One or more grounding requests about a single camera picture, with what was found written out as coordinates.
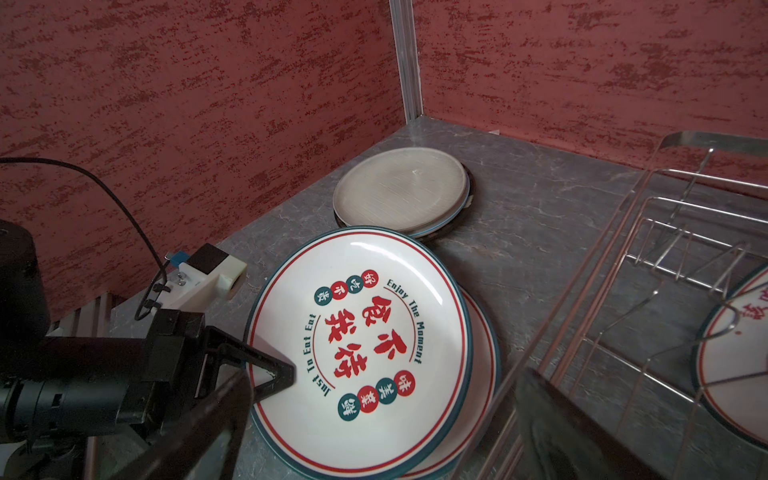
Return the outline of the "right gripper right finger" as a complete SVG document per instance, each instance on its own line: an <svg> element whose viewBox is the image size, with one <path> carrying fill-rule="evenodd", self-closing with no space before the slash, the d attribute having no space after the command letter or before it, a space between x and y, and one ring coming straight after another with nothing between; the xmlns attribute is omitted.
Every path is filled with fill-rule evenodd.
<svg viewBox="0 0 768 480"><path fill-rule="evenodd" d="M662 477L531 368L516 381L515 407L536 479Z"/></svg>

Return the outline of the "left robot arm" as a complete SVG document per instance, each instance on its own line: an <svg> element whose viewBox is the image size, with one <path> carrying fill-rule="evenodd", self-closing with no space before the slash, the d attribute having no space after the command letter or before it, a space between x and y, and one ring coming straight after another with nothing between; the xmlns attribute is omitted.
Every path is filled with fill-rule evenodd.
<svg viewBox="0 0 768 480"><path fill-rule="evenodd" d="M220 368L253 366L268 379L247 384L238 412L290 388L292 364L259 351L204 319L217 298L231 298L246 266L205 244L170 260L176 281L157 282L144 338L49 334L44 288L32 235L1 225L1 440L22 443L6 474L22 479L80 479L91 437L131 431L155 442L191 430L196 407L222 408Z"/></svg>

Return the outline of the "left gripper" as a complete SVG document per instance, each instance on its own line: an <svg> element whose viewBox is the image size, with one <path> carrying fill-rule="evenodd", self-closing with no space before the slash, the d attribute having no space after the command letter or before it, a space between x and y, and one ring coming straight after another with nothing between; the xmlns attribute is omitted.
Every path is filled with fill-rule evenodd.
<svg viewBox="0 0 768 480"><path fill-rule="evenodd" d="M292 387L295 367L205 324L202 313L161 309L143 342L116 423L170 426L217 388L223 365L256 367L270 379L252 387L259 403Z"/></svg>

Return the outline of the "floral white plate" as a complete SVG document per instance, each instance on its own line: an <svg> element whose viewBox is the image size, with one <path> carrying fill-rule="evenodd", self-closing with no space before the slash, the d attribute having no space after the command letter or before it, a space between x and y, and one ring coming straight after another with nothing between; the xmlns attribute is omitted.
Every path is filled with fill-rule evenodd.
<svg viewBox="0 0 768 480"><path fill-rule="evenodd" d="M461 293L470 314L473 363L461 411L441 443L401 479L438 479L449 473L466 450L496 394L500 378L500 347L490 318L463 286Z"/></svg>

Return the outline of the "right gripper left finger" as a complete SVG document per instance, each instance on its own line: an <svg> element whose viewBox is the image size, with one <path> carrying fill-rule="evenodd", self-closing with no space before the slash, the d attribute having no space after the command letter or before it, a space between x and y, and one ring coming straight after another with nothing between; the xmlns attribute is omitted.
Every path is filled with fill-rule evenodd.
<svg viewBox="0 0 768 480"><path fill-rule="evenodd" d="M113 477L231 479L251 406L251 383L240 371Z"/></svg>

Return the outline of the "small red patterned plate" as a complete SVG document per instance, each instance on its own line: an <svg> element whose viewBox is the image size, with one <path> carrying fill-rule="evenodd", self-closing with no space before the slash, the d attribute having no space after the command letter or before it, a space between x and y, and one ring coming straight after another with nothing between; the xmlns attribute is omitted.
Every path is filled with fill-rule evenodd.
<svg viewBox="0 0 768 480"><path fill-rule="evenodd" d="M767 267L747 274L700 326L690 360L700 402L730 433L767 449Z"/></svg>

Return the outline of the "left aluminium corner post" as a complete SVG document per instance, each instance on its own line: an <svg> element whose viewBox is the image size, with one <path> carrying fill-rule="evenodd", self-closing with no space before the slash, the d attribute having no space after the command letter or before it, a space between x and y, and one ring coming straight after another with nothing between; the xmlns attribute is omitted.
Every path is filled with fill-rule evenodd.
<svg viewBox="0 0 768 480"><path fill-rule="evenodd" d="M418 42L412 0L389 0L401 97L407 123L424 115Z"/></svg>

